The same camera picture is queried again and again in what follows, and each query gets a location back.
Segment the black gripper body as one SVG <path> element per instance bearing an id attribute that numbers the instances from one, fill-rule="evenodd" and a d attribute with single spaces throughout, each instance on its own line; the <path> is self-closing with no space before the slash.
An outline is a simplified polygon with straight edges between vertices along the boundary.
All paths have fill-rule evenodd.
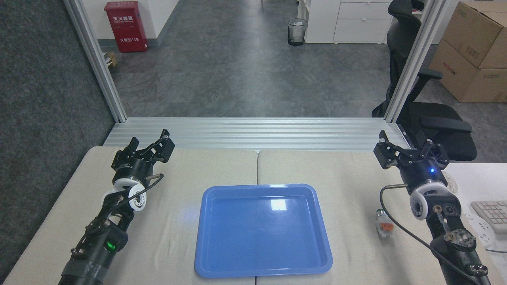
<path id="1" fill-rule="evenodd" d="M 402 164 L 402 180 L 407 184 L 408 194 L 412 194 L 419 186 L 431 182 L 448 185 L 439 164 L 434 159 L 408 161 Z"/>
<path id="2" fill-rule="evenodd" d="M 125 160 L 114 160 L 113 170 L 116 172 L 113 177 L 113 184 L 119 179 L 129 179 L 148 184 L 147 177 L 153 175 L 154 163 L 138 158 L 127 158 Z"/>

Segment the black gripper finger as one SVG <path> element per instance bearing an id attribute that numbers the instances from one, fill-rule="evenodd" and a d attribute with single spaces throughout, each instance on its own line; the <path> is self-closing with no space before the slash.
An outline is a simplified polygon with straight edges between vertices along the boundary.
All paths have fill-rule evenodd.
<path id="1" fill-rule="evenodd" d="M 132 140 L 128 146 L 126 146 L 123 150 L 116 152 L 116 155 L 112 162 L 112 169 L 118 170 L 122 163 L 126 162 L 128 158 L 134 156 L 138 145 L 139 140 L 136 137 L 132 137 Z"/>
<path id="2" fill-rule="evenodd" d="M 155 143 L 138 151 L 138 158 L 151 163 L 158 161 L 167 163 L 174 148 L 175 144 L 170 138 L 170 132 L 167 129 L 163 129 L 160 138 Z"/>
<path id="3" fill-rule="evenodd" d="M 433 142 L 427 138 L 423 131 L 416 133 L 416 144 L 419 156 L 423 159 L 433 159 L 438 166 L 447 166 L 450 159 L 442 144 Z"/>
<path id="4" fill-rule="evenodd" d="M 416 148 L 402 148 L 389 142 L 384 130 L 379 133 L 379 142 L 375 145 L 374 154 L 383 169 L 392 166 L 407 165 L 417 156 Z"/>

